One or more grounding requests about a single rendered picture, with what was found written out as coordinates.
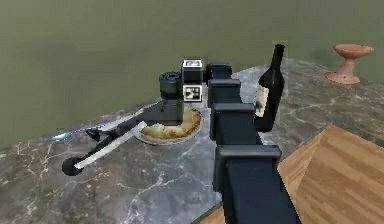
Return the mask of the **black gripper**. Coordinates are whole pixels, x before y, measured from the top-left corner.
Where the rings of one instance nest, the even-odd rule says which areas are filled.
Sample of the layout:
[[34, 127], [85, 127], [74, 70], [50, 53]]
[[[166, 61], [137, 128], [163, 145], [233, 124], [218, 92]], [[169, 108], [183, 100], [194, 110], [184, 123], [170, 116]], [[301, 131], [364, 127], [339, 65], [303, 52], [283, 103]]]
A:
[[134, 132], [154, 124], [177, 126], [183, 121], [182, 75], [180, 72], [166, 72], [159, 76], [161, 100], [139, 109], [132, 115], [111, 122], [103, 127], [86, 129], [86, 134], [96, 144], [82, 157], [70, 157], [62, 163], [67, 176], [79, 175], [86, 166], [118, 148], [133, 137]]

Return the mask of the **silver spoon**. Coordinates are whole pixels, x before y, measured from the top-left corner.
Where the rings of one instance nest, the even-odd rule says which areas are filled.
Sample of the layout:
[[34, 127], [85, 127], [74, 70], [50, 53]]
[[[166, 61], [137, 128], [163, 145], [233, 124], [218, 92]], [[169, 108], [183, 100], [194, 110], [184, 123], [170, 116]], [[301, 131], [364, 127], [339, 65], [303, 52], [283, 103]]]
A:
[[53, 136], [51, 138], [51, 140], [55, 141], [55, 142], [63, 141], [63, 140], [68, 139], [74, 133], [81, 132], [81, 131], [86, 131], [86, 130], [90, 130], [90, 129], [101, 128], [101, 127], [106, 126], [107, 124], [109, 124], [109, 123], [100, 123], [100, 124], [89, 126], [89, 127], [84, 127], [84, 128], [80, 128], [80, 129], [76, 129], [76, 130], [71, 130], [71, 131], [63, 132], [63, 133], [60, 133], [60, 134], [57, 134], [57, 135]]

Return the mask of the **golden brown pie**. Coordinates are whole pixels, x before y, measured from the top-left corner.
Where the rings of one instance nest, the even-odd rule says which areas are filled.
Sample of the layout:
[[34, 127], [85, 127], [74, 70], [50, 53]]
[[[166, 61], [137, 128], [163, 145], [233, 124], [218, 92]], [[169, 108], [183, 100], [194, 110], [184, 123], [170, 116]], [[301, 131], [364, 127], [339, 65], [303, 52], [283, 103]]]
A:
[[150, 145], [173, 145], [185, 142], [196, 135], [202, 128], [203, 115], [194, 107], [185, 107], [183, 122], [176, 126], [157, 123], [144, 125], [135, 133], [135, 137]]

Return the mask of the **dark wine bottle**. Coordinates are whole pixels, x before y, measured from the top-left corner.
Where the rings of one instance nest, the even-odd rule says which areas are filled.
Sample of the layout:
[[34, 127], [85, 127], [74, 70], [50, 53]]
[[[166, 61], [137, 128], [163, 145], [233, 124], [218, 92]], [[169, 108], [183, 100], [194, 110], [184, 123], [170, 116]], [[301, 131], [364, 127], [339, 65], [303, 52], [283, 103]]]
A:
[[275, 45], [270, 67], [258, 80], [254, 117], [258, 132], [266, 133], [273, 129], [285, 84], [281, 72], [284, 50], [283, 44]]

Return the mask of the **terracotta pedestal bowl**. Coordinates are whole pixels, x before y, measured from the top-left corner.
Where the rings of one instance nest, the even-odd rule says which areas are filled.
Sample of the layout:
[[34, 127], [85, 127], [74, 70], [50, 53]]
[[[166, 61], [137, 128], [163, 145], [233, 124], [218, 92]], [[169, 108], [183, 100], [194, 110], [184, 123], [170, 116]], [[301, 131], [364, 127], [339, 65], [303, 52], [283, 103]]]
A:
[[335, 44], [333, 49], [344, 61], [336, 71], [325, 73], [325, 77], [333, 82], [345, 85], [353, 85], [360, 82], [354, 75], [355, 61], [374, 51], [371, 46], [361, 44]]

